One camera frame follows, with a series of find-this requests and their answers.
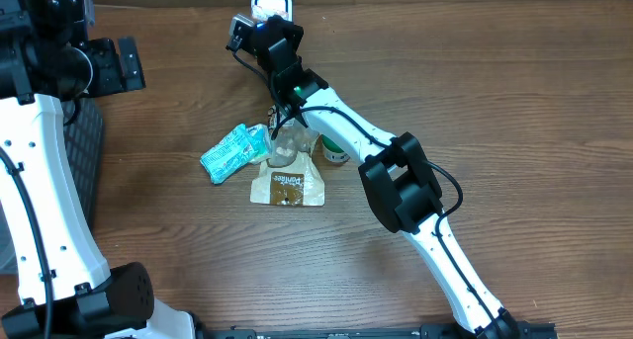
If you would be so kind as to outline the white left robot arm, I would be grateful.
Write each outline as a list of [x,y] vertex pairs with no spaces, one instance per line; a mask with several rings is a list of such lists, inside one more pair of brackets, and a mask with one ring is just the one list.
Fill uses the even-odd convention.
[[160,301],[144,266],[111,267],[66,153],[63,104],[140,90],[132,38],[92,40],[91,0],[1,0],[1,207],[17,256],[10,338],[201,338]]

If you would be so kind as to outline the orange tissue pack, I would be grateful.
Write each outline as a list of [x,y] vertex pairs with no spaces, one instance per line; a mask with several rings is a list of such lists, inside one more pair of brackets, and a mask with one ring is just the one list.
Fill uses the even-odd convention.
[[257,21],[267,21],[269,18],[279,15],[279,12],[272,8],[266,8],[259,5],[251,7],[251,16]]

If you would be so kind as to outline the green lid seasoning jar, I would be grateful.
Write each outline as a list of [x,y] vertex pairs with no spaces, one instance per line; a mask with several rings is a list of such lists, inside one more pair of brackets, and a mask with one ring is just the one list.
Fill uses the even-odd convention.
[[332,163],[344,163],[349,155],[324,134],[321,136],[324,157]]

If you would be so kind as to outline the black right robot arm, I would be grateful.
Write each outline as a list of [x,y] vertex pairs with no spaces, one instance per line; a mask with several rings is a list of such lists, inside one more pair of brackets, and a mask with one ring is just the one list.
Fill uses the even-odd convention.
[[450,228],[452,211],[441,203],[438,176],[446,172],[427,159],[409,132],[395,136],[349,108],[297,54],[302,27],[279,15],[253,23],[231,22],[228,49],[257,60],[255,73],[287,121],[330,139],[357,162],[361,183],[376,219],[402,233],[421,255],[444,292],[465,338],[517,338],[518,325],[487,289]]

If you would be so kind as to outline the teal white tissue pack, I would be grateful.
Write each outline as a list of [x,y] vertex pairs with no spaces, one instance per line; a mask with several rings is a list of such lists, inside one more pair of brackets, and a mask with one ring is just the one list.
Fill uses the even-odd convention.
[[248,127],[246,130],[250,135],[250,143],[255,150],[250,163],[258,164],[268,159],[271,156],[271,139],[268,126],[258,124]]

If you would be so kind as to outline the brown white snack pouch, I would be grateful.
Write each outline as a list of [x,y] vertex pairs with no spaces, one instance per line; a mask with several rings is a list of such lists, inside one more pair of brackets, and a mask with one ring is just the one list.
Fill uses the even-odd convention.
[[274,128],[284,115],[271,106],[268,125],[256,125],[248,131],[263,138],[265,152],[256,156],[257,177],[251,182],[250,201],[255,204],[293,207],[322,207],[325,186],[313,163],[319,134],[295,120],[283,124],[272,139]]

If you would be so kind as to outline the light green wet wipes pack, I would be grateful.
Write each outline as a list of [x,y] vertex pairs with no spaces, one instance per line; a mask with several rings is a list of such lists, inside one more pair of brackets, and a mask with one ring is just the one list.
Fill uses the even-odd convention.
[[236,126],[200,159],[213,184],[221,184],[257,154],[257,145],[244,124]]

